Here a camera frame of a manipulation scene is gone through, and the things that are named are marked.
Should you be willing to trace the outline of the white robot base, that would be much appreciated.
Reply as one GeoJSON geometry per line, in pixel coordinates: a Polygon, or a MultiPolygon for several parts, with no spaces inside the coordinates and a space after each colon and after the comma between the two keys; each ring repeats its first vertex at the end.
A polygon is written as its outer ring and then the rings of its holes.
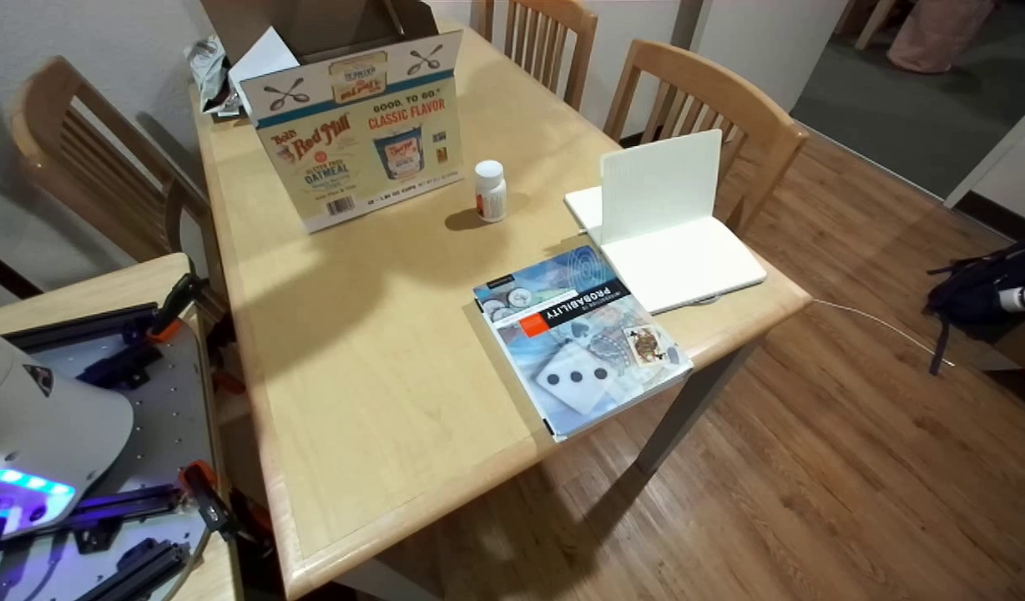
{"type": "Polygon", "coordinates": [[[61,375],[0,336],[0,520],[2,537],[61,523],[114,468],[134,405],[61,375]]]}

